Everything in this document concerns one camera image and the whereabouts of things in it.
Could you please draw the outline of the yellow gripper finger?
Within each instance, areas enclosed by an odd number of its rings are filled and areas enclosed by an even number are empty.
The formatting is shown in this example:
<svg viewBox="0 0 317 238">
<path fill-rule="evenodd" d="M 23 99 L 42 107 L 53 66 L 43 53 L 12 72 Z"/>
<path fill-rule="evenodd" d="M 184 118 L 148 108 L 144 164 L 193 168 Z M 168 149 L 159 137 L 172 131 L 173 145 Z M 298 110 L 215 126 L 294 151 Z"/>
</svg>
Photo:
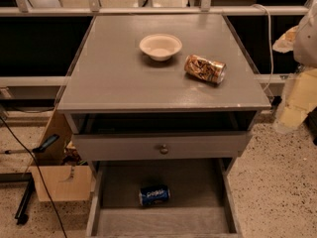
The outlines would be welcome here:
<svg viewBox="0 0 317 238">
<path fill-rule="evenodd" d="M 272 49 L 279 53 L 288 53 L 293 50 L 293 43 L 295 40 L 297 26 L 288 29 L 272 46 Z"/>
<path fill-rule="evenodd" d="M 285 83 L 273 128 L 278 133 L 296 130 L 317 107 L 317 68 L 292 74 Z"/>
</svg>

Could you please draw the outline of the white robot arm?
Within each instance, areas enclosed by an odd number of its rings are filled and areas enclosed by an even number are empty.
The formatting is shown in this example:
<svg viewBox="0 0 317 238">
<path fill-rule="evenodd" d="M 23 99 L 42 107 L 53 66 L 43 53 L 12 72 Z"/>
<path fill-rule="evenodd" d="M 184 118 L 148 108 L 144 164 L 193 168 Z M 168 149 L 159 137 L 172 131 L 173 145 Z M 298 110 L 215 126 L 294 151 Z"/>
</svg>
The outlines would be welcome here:
<svg viewBox="0 0 317 238">
<path fill-rule="evenodd" d="M 317 0 L 311 0 L 307 14 L 296 27 L 286 31 L 272 46 L 279 53 L 293 51 L 303 71 L 285 83 L 277 108 L 274 129 L 279 133 L 296 130 L 317 107 Z"/>
</svg>

